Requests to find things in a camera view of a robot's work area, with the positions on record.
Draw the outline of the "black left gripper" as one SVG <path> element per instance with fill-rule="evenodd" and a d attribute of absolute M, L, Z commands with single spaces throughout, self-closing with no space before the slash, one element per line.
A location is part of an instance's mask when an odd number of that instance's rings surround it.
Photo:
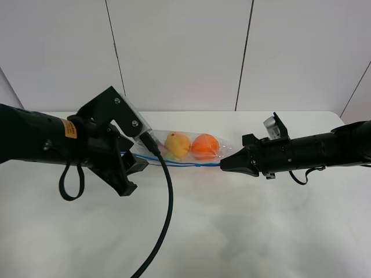
<path fill-rule="evenodd" d="M 137 188 L 128 175 L 143 171 L 148 162 L 131 152 L 133 141 L 123 136 L 112 124 L 99 126 L 91 119 L 77 115 L 67 118 L 77 129 L 77 139 L 71 151 L 71 159 L 83 166 L 95 169 L 121 197 L 131 195 Z"/>

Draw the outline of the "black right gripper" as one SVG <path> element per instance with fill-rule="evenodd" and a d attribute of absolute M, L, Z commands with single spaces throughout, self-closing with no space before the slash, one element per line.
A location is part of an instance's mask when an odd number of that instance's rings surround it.
<path fill-rule="evenodd" d="M 242 136 L 242 145 L 240 151 L 221 160 L 222 171 L 251 177 L 262 173 L 269 180 L 274 179 L 276 173 L 292 169 L 292 144 L 288 136 L 270 140 L 247 134 Z"/>

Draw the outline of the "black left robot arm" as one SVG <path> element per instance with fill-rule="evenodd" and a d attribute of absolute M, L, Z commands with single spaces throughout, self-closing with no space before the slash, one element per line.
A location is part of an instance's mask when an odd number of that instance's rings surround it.
<path fill-rule="evenodd" d="M 128 176 L 143 171 L 148 162 L 130 152 L 133 142 L 112 124 L 71 115 L 67 119 L 1 105 L 1 162 L 22 160 L 61 164 L 59 192 L 66 201 L 82 196 L 83 168 L 129 196 L 136 184 Z"/>

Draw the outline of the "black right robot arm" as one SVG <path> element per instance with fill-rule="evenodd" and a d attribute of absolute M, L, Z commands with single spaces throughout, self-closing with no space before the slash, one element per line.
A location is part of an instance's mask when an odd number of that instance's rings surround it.
<path fill-rule="evenodd" d="M 276 173 L 370 164 L 370 121 L 355 122 L 330 133 L 291 139 L 242 137 L 243 148 L 221 160 L 222 171 L 275 178 Z"/>

